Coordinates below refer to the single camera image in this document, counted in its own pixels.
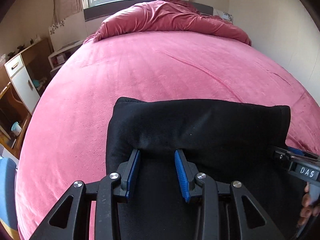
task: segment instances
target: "white drawer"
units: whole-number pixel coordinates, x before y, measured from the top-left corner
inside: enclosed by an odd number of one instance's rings
[[[6,64],[4,64],[4,66],[7,69],[8,75],[12,77],[20,68],[23,67],[20,54],[9,60]]]

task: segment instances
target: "black fabric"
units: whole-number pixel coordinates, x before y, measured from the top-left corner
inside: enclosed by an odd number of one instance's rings
[[[217,181],[239,180],[286,238],[296,231],[304,183],[274,166],[269,147],[286,147],[288,106],[211,99],[146,103],[119,98],[108,126],[107,173],[142,160],[133,199],[119,204],[122,240],[193,239],[197,207],[184,203],[174,166],[182,148],[189,162]]]

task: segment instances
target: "metal screw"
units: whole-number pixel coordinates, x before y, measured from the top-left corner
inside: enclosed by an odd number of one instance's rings
[[[109,175],[110,179],[117,179],[119,178],[119,173],[113,172]]]
[[[234,182],[232,183],[232,185],[233,185],[234,187],[241,187],[241,186],[242,186],[242,183],[239,182],[239,181],[234,181]]]
[[[198,178],[198,179],[205,179],[206,177],[207,177],[207,175],[204,174],[203,172],[199,172],[199,173],[197,174],[197,178]]]
[[[81,180],[77,180],[76,182],[73,183],[74,187],[81,187],[83,182]]]

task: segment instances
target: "blue object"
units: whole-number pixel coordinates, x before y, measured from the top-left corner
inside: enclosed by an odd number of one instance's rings
[[[184,197],[185,201],[189,203],[190,201],[189,182],[187,179],[186,172],[183,168],[182,161],[178,151],[174,153],[174,162],[176,164],[176,170],[177,170],[177,175],[178,175],[182,196]]]
[[[12,159],[0,159],[0,221],[12,239],[20,239],[14,201],[16,167]]]
[[[39,82],[38,80],[33,79],[33,80],[32,80],[32,83],[33,83],[33,85],[35,86],[35,88],[40,87],[40,82]]]
[[[129,200],[134,192],[135,182],[137,180],[138,171],[139,171],[139,164],[140,164],[140,151],[137,151],[135,155],[130,174],[127,181],[127,192],[125,197]]]
[[[289,147],[289,146],[288,146],[288,150],[293,152],[296,155],[304,156],[304,153],[303,153],[302,150],[299,150],[299,149],[296,149],[296,148],[292,148],[292,147]]]

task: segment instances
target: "blue chair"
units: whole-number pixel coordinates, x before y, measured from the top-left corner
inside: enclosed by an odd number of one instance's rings
[[[16,167],[12,159],[0,159],[0,222],[12,239],[20,240],[14,201]]]

